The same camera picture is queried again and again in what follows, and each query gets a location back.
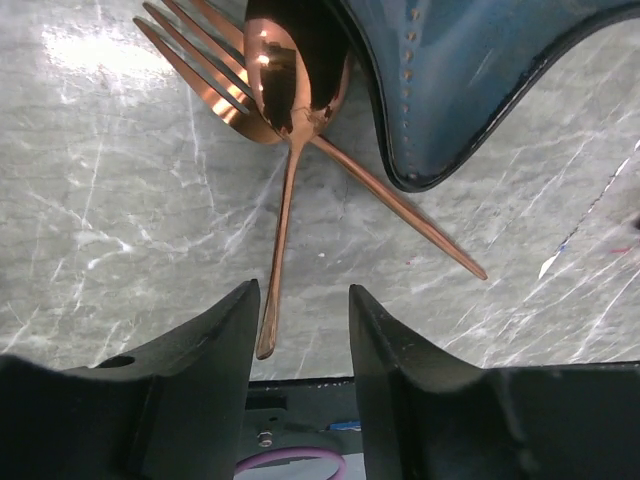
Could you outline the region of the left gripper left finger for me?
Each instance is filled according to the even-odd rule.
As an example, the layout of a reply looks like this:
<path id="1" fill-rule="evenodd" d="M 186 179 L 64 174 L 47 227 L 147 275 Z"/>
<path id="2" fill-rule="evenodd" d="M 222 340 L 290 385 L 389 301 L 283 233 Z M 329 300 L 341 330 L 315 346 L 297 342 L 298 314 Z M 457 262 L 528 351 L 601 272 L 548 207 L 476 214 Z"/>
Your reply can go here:
<path id="1" fill-rule="evenodd" d="M 93 368 L 1 358 L 5 479 L 230 479 L 260 307 L 256 281 Z"/>

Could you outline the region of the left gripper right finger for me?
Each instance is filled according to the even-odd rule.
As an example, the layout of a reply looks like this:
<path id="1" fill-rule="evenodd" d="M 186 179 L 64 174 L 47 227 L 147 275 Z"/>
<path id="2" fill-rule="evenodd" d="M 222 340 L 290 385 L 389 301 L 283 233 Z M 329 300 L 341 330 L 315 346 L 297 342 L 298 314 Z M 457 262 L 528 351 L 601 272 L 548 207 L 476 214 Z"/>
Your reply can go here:
<path id="1" fill-rule="evenodd" d="M 370 479 L 635 479 L 637 362 L 483 369 L 349 289 Z"/>

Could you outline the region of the copper fork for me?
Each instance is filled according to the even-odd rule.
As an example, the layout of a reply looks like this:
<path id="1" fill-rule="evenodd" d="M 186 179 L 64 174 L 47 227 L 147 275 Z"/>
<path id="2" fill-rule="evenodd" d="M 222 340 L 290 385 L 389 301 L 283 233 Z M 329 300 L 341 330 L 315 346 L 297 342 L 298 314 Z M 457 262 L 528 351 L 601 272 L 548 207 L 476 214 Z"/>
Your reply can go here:
<path id="1" fill-rule="evenodd" d="M 217 31 L 211 34 L 177 2 L 168 1 L 165 5 L 182 26 L 199 38 L 199 45 L 194 45 L 170 18 L 150 2 L 144 2 L 143 7 L 156 23 L 150 25 L 141 18 L 135 18 L 136 26 L 224 123 L 255 143 L 274 145 L 284 142 L 289 148 L 288 143 L 264 120 L 256 105 L 244 56 L 244 27 L 238 28 L 209 2 L 197 1 L 195 7 Z M 349 58 L 345 62 L 348 74 L 346 92 L 352 64 L 349 46 Z M 476 277 L 486 279 L 485 270 L 466 251 L 411 202 L 327 140 L 324 130 L 306 145 L 313 144 L 332 157 L 399 218 Z"/>

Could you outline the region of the copper spoon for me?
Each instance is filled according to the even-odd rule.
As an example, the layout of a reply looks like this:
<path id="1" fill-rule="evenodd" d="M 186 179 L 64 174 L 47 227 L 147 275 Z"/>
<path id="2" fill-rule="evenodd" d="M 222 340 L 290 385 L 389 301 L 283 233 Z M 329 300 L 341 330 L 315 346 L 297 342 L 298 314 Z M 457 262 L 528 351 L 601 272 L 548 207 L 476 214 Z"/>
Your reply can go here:
<path id="1" fill-rule="evenodd" d="M 305 145 L 339 110 L 349 41 L 324 1 L 250 1 L 244 24 L 249 84 L 264 120 L 289 145 L 269 288 L 256 358 L 276 347 L 282 267 L 295 176 Z"/>

